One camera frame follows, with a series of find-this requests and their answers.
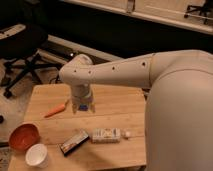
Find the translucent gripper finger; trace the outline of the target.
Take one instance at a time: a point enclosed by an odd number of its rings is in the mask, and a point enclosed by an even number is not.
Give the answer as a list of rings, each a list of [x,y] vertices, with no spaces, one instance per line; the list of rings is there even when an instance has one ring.
[[[73,114],[76,114],[79,111],[79,105],[72,104],[72,111]]]
[[[92,113],[95,113],[95,104],[94,103],[91,103],[91,104],[88,104],[88,110],[91,111]]]

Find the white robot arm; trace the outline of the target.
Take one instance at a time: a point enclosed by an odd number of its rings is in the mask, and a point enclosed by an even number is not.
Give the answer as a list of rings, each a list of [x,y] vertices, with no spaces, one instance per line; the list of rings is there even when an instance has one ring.
[[[147,171],[213,171],[213,54],[157,52],[94,65],[79,54],[60,72],[78,106],[92,84],[147,88]]]

